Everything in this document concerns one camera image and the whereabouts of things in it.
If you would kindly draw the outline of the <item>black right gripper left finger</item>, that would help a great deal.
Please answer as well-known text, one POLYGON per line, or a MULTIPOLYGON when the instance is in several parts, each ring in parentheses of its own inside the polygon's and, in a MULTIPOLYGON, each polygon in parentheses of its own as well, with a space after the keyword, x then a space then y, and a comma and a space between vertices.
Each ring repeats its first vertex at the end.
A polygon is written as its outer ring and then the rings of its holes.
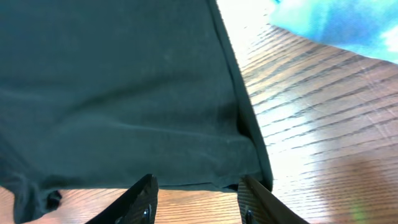
POLYGON ((157 178, 147 174, 86 224, 154 224, 158 192, 157 178))

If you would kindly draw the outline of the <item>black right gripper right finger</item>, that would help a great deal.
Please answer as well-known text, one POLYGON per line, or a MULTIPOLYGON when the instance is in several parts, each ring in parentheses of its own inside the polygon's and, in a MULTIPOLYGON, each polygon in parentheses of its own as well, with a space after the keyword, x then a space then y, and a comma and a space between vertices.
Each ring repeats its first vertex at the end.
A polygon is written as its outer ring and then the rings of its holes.
POLYGON ((242 224, 308 224, 250 176, 239 180, 238 205, 242 224))

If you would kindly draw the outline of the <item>black t-shirt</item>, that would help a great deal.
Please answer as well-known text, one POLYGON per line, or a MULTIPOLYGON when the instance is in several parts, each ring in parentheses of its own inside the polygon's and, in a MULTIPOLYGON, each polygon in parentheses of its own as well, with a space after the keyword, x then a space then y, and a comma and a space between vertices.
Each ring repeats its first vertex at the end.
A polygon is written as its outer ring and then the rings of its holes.
POLYGON ((215 1, 1 2, 1 185, 14 221, 62 189, 268 189, 266 147, 215 1))

